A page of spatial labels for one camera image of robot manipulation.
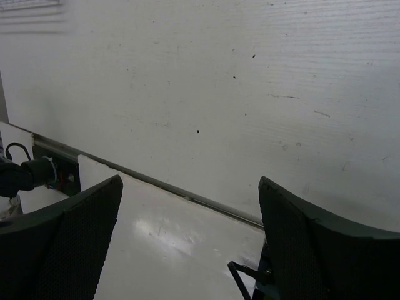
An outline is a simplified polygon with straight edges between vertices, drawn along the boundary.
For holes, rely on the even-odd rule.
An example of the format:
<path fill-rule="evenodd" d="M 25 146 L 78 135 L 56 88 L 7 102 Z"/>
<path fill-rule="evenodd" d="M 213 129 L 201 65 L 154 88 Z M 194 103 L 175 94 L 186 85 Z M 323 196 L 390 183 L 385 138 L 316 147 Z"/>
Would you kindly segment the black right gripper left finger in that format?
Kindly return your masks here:
<path fill-rule="evenodd" d="M 1 299 L 94 299 L 122 195 L 115 175 L 1 221 Z"/>

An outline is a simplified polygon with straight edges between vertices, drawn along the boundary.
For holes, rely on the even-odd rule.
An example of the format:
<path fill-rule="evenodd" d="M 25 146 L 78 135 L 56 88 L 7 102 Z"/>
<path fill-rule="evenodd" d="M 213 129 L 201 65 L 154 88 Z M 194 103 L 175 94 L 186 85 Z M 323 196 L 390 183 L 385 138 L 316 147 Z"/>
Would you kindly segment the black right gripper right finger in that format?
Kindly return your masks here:
<path fill-rule="evenodd" d="M 338 216 L 265 176 L 258 189 L 281 299 L 399 299 L 399 233 Z"/>

